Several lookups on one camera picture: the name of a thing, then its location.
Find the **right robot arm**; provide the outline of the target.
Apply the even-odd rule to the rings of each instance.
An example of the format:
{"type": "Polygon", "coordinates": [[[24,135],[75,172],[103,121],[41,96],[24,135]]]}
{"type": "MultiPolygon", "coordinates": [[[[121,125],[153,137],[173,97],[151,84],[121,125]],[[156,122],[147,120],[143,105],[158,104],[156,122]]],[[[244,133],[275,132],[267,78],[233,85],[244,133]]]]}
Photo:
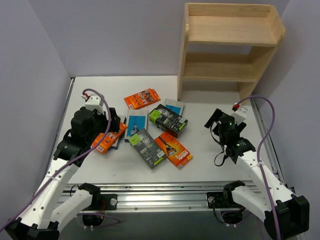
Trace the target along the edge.
{"type": "Polygon", "coordinates": [[[228,115],[216,109],[205,128],[221,147],[222,161],[227,159],[242,169],[260,193],[237,180],[223,187],[218,199],[230,208],[239,206],[260,219],[273,240],[286,240],[309,230],[310,203],[288,189],[260,159],[260,153],[241,132],[246,127],[246,109],[239,107],[228,115]]]}

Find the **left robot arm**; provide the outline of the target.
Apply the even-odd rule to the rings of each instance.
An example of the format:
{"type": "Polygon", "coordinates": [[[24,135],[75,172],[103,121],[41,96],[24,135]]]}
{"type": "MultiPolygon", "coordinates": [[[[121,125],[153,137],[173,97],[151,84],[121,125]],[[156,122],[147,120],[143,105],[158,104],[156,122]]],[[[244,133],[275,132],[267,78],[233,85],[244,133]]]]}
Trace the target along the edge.
{"type": "Polygon", "coordinates": [[[71,128],[57,145],[50,167],[37,192],[3,229],[13,240],[57,240],[63,228],[83,210],[104,208],[101,189],[81,184],[66,202],[56,207],[65,186],[97,144],[98,136],[120,128],[115,108],[107,111],[83,106],[74,113],[71,128]]]}

